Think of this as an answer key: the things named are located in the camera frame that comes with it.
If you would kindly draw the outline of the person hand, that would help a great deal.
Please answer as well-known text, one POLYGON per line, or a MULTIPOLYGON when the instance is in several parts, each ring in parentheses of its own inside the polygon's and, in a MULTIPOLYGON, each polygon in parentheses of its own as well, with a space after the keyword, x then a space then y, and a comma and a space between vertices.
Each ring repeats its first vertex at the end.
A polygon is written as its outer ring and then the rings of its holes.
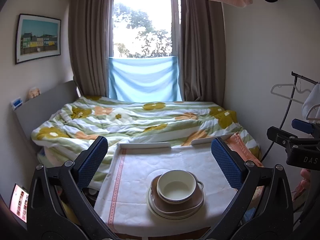
POLYGON ((300 175, 303 178, 303 180, 301 181, 302 187, 308 189, 310 187, 311 171, 307 169, 302 169, 300 175))

